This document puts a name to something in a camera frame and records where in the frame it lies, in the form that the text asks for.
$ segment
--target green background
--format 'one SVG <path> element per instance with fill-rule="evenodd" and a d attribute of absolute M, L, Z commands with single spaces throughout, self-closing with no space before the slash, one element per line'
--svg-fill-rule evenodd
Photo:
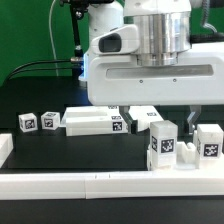
<path fill-rule="evenodd" d="M 36 60 L 53 59 L 48 15 L 52 0 L 0 0 L 0 85 L 7 74 L 19 65 Z M 224 8 L 212 9 L 210 22 L 224 32 Z M 203 32 L 199 26 L 200 10 L 193 10 L 191 32 Z M 53 13 L 53 36 L 59 59 L 73 55 L 73 34 L 68 5 L 57 4 Z M 88 16 L 79 22 L 81 42 L 88 48 Z M 55 75 L 55 72 L 32 72 L 26 75 Z M 70 71 L 60 71 L 70 75 Z"/>

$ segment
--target small white cube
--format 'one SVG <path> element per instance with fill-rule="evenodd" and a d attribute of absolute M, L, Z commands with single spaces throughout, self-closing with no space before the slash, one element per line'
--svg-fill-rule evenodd
<path fill-rule="evenodd" d="M 150 124 L 151 164 L 154 169 L 176 164 L 177 125 L 170 121 Z"/>
<path fill-rule="evenodd" d="M 42 129 L 56 130 L 60 126 L 60 113 L 46 112 L 41 116 Z"/>
<path fill-rule="evenodd" d="M 196 167 L 212 168 L 222 155 L 223 130 L 218 124 L 201 124 L 197 128 Z"/>
<path fill-rule="evenodd" d="M 23 132 L 36 131 L 37 117 L 33 114 L 21 114 L 19 115 L 19 126 Z"/>

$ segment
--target black surface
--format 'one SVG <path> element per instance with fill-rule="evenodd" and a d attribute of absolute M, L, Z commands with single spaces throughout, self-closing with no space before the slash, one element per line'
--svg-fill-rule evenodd
<path fill-rule="evenodd" d="M 215 224 L 223 197 L 0 201 L 3 224 Z"/>
<path fill-rule="evenodd" d="M 65 128 L 42 130 L 46 111 L 90 105 L 85 88 L 70 77 L 15 78 L 0 88 L 0 133 L 13 133 L 15 148 L 0 173 L 91 172 L 146 169 L 149 135 L 66 137 Z M 38 131 L 23 133 L 18 115 L 34 113 Z"/>

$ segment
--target white robot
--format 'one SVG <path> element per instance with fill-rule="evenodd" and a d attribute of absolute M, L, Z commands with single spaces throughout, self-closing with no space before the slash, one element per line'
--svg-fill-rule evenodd
<path fill-rule="evenodd" d="M 191 8 L 202 3 L 126 0 L 124 19 L 129 24 L 91 41 L 90 102 L 122 107 L 190 105 L 192 133 L 201 105 L 224 103 L 224 42 L 214 34 L 219 42 L 190 43 Z"/>

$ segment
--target robotic workstation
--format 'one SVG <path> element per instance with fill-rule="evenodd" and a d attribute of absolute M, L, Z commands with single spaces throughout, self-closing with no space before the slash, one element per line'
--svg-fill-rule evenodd
<path fill-rule="evenodd" d="M 207 23 L 209 1 L 126 0 L 124 11 L 113 0 L 61 0 L 62 5 L 66 3 L 70 4 L 74 31 L 77 20 L 87 11 L 90 15 L 91 43 L 83 56 L 80 83 L 87 83 L 88 97 L 94 106 L 119 106 L 130 132 L 135 132 L 130 106 L 190 105 L 189 132 L 193 134 L 201 105 L 224 103 L 224 35 Z M 202 5 L 202 25 L 212 34 L 190 36 L 191 8 Z M 73 61 L 80 62 L 79 35 L 74 34 Z M 223 140 L 223 132 L 214 130 Z M 203 131 L 207 129 L 201 127 L 200 133 Z M 203 136 L 200 144 L 206 144 Z M 3 199 L 224 195 L 221 172 L 191 168 L 187 172 L 30 174 L 29 178 L 10 178 L 1 177 L 2 182 L 7 182 L 0 186 Z M 40 181 L 45 185 L 36 192 Z M 12 194 L 8 188 L 15 185 L 20 192 Z"/>

